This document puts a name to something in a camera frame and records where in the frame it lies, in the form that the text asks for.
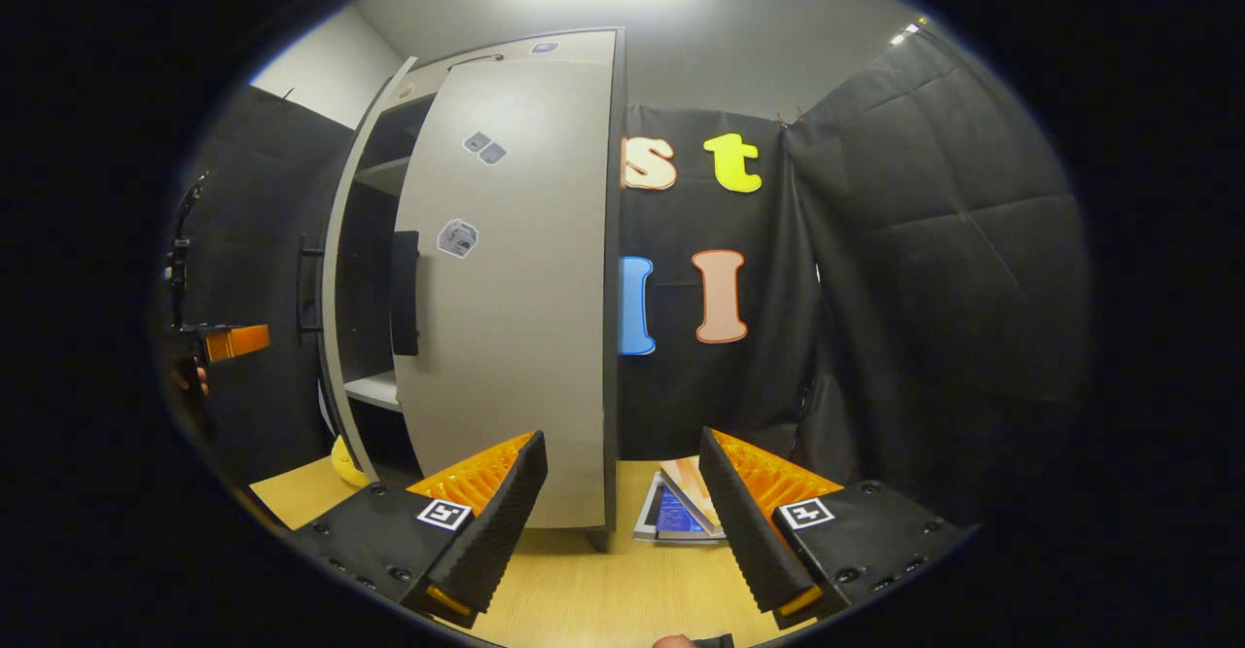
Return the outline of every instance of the white wall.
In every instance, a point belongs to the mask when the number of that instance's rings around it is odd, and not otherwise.
[[[784,120],[808,110],[920,15],[905,0],[359,0],[422,62],[540,32],[626,26],[627,97]]]
[[[402,60],[355,6],[309,31],[250,81],[350,130]]]

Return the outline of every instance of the door handle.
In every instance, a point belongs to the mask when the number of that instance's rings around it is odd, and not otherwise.
[[[294,269],[294,329],[299,334],[299,346],[303,345],[303,334],[306,334],[309,331],[324,331],[324,325],[319,325],[319,324],[303,324],[303,310],[304,310],[304,304],[303,304],[303,259],[305,257],[320,257],[320,260],[324,262],[324,247],[314,248],[312,249],[312,248],[309,248],[306,245],[306,242],[308,242],[308,236],[306,234],[300,234],[299,236],[299,258],[298,258],[298,264],[295,264],[295,269]]]
[[[420,355],[416,320],[416,268],[420,263],[420,233],[395,232],[390,249],[390,343],[396,356]]]

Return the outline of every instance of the cabinet shelf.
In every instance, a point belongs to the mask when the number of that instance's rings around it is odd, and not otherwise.
[[[362,400],[369,405],[377,405],[377,407],[385,407],[395,412],[402,411],[402,407],[397,404],[397,378],[392,371],[347,383],[346,395],[356,400]]]
[[[411,157],[402,157],[401,160],[359,169],[355,172],[355,183],[365,183],[390,196],[401,196],[402,181],[406,178],[406,167],[410,163]]]

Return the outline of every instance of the black backdrop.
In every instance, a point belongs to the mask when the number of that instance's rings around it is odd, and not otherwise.
[[[812,457],[981,518],[1040,479],[1084,410],[1091,258],[1055,151],[974,55],[928,30],[784,142],[838,355],[819,371]]]
[[[234,480],[250,484],[329,455],[320,414],[312,302],[317,258],[299,257],[299,236],[324,247],[324,231],[351,130],[298,103],[245,86],[223,106],[187,166],[183,183],[209,177],[187,216],[184,319],[266,324],[271,345],[208,366],[204,410],[210,447]],[[303,284],[295,287],[303,262]]]
[[[761,188],[738,193],[713,174],[707,140],[728,132],[757,148],[746,160]],[[697,110],[632,106],[629,137],[665,140],[676,182],[664,191],[622,189],[622,254],[654,263],[646,287],[654,353],[619,359],[619,452],[622,459],[695,455],[701,426],[743,436],[787,455],[801,417],[817,315],[813,254],[797,218],[776,121]],[[743,254],[738,270],[738,341],[705,344],[701,273],[707,249]]]

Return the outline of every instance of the wooden table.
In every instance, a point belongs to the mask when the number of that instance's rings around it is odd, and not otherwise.
[[[606,553],[581,532],[529,528],[488,613],[467,633],[514,648],[647,648],[662,636],[735,636],[741,648],[779,631],[757,611],[731,550],[656,546],[631,538],[657,461],[619,461],[618,526]],[[355,492],[329,459],[256,482],[255,493],[293,528]]]

